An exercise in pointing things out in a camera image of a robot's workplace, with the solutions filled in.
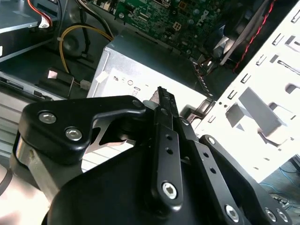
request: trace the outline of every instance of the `red wire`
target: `red wire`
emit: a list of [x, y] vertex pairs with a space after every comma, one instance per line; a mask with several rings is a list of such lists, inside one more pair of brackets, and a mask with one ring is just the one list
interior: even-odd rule
[[33, 11], [35, 11], [36, 13], [38, 13], [38, 14], [40, 14], [42, 17], [44, 17], [44, 18], [48, 21], [49, 25], [52, 26], [52, 20], [51, 20], [51, 18], [50, 18], [47, 14], [38, 11], [38, 10], [32, 5], [32, 3], [30, 2], [30, 0], [27, 0], [27, 2], [28, 2], [28, 5], [30, 6], [30, 8], [33, 9]]
[[261, 24], [260, 27], [258, 28], [256, 34], [254, 34], [254, 35], [252, 36], [252, 38], [251, 38], [249, 44], [246, 46], [246, 49], [245, 49], [245, 51], [244, 51], [244, 53], [243, 53], [241, 59], [240, 59], [239, 62], [235, 65], [235, 68], [233, 69], [233, 72], [235, 72], [235, 70], [239, 67], [240, 63], [244, 60], [244, 58], [245, 58], [245, 56], [246, 56], [246, 54], [247, 54], [247, 52], [248, 52], [248, 49], [249, 49], [250, 45], [252, 44], [252, 42], [254, 41], [254, 39], [257, 37], [257, 35], [261, 32], [261, 30], [262, 30], [264, 24], [265, 24], [266, 21], [267, 21], [267, 18], [269, 17], [270, 13], [271, 13], [272, 10], [273, 10], [275, 1], [276, 1], [276, 0], [273, 0], [273, 1], [272, 1], [268, 13], [264, 16], [264, 19], [263, 19], [262, 24]]

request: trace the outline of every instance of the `white metal frame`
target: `white metal frame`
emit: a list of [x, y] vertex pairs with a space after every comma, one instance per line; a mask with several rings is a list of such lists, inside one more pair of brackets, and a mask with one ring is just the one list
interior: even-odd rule
[[[294, 132], [291, 135], [293, 141], [287, 140], [276, 148], [262, 142], [257, 130], [243, 132], [237, 128], [232, 128], [225, 114], [233, 104], [239, 101], [239, 97], [248, 87], [254, 90], [265, 104], [270, 105], [274, 102], [295, 115], [300, 113], [300, 106], [295, 103], [297, 99], [291, 98], [285, 91], [289, 84], [300, 87], [300, 76], [276, 63], [280, 59], [300, 71], [300, 53], [294, 49], [295, 46], [286, 44], [291, 36], [295, 36], [300, 40], [300, 1], [288, 13], [195, 129], [196, 133], [200, 135], [208, 133], [218, 139], [226, 150], [258, 182], [265, 179], [289, 158], [298, 153], [299, 150], [296, 148], [297, 145], [299, 146], [297, 134]], [[272, 59], [276, 55], [278, 58], [274, 63]], [[300, 133], [296, 120], [289, 127], [293, 127], [296, 133]]]

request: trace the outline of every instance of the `capacitor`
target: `capacitor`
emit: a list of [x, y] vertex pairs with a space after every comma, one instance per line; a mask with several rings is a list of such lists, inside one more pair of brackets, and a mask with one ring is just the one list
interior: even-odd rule
[[199, 15], [199, 14], [200, 14], [200, 11], [199, 11], [199, 9], [197, 9], [197, 8], [196, 8], [196, 9], [194, 9], [194, 10], [193, 10], [193, 14], [194, 14], [194, 15]]
[[194, 24], [194, 20], [189, 19], [189, 20], [187, 21], [187, 23], [188, 23], [189, 25], [193, 25], [193, 24]]

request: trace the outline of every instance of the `circuit board component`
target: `circuit board component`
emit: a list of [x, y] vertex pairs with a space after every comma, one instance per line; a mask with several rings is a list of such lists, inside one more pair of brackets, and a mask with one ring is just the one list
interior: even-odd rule
[[206, 37], [217, 28], [225, 4], [230, 1], [119, 0], [110, 12], [150, 37], [197, 60]]

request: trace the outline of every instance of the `yellow wire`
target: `yellow wire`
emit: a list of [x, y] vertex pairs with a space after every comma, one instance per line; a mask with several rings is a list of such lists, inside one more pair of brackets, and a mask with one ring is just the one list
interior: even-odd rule
[[84, 25], [75, 25], [75, 26], [71, 26], [71, 27], [68, 27], [67, 29], [65, 29], [65, 31], [62, 33], [61, 37], [60, 37], [60, 57], [61, 57], [61, 61], [62, 61], [62, 64], [66, 70], [66, 72], [69, 74], [70, 71], [68, 70], [68, 67], [67, 67], [67, 64], [66, 64], [66, 60], [65, 60], [65, 57], [64, 57], [64, 53], [63, 53], [63, 50], [62, 50], [62, 44], [63, 44], [63, 41], [64, 41], [64, 38], [65, 36], [72, 30], [75, 30], [77, 28], [86, 28], [86, 29], [90, 29], [90, 30], [93, 30], [93, 31], [96, 31], [98, 32], [99, 34], [101, 34], [102, 36], [104, 36], [105, 38], [107, 38], [108, 40], [112, 41], [113, 38], [111, 36], [109, 36], [108, 34], [106, 34], [105, 32], [97, 29], [97, 28], [94, 28], [94, 27], [89, 27], [89, 26], [84, 26]]

